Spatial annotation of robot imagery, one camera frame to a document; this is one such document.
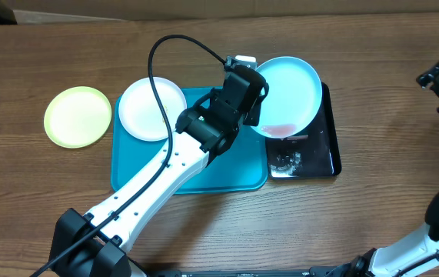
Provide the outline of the light blue plate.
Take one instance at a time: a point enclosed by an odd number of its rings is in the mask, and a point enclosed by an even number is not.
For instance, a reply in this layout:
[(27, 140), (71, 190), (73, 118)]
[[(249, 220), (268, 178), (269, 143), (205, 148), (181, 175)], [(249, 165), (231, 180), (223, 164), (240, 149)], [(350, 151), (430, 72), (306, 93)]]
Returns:
[(300, 58), (281, 56), (262, 63), (257, 72), (266, 80), (269, 91), (253, 129), (266, 138), (284, 139), (308, 127), (323, 94), (316, 70)]

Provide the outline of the white pink plate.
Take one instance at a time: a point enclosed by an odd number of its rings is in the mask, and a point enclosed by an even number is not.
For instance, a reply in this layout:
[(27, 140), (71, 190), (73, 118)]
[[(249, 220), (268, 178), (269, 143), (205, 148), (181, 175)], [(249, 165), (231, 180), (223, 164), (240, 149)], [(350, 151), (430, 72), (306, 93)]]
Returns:
[[(187, 108), (185, 95), (174, 82), (161, 77), (153, 79), (171, 130), (174, 131), (178, 116)], [(134, 82), (124, 91), (118, 104), (118, 115), (125, 131), (137, 139), (156, 142), (168, 137), (149, 78)]]

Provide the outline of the yellow green plate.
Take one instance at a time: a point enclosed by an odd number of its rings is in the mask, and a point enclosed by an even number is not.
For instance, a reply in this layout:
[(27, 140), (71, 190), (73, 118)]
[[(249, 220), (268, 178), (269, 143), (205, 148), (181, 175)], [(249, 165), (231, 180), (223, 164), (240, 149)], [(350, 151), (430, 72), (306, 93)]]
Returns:
[(58, 146), (78, 149), (97, 142), (111, 123), (111, 103), (96, 88), (77, 86), (64, 90), (48, 104), (44, 130)]

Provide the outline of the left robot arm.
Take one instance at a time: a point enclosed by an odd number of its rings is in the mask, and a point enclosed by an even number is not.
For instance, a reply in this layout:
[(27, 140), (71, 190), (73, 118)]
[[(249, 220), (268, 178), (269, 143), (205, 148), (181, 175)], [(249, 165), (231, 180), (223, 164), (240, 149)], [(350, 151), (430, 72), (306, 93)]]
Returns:
[(155, 213), (189, 179), (233, 144), (243, 125), (257, 125), (268, 84), (244, 65), (226, 67), (222, 88), (185, 109), (161, 151), (114, 195), (81, 215), (57, 221), (48, 262), (59, 276), (145, 276), (127, 254)]

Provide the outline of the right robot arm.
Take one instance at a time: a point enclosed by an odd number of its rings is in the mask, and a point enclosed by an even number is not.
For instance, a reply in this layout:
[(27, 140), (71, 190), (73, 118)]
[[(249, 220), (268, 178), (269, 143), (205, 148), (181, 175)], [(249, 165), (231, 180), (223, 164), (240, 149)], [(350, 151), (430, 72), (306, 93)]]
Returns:
[[(439, 61), (416, 78), (439, 98)], [(325, 276), (410, 277), (439, 266), (439, 193), (431, 200), (424, 224), (388, 247), (372, 249)]]

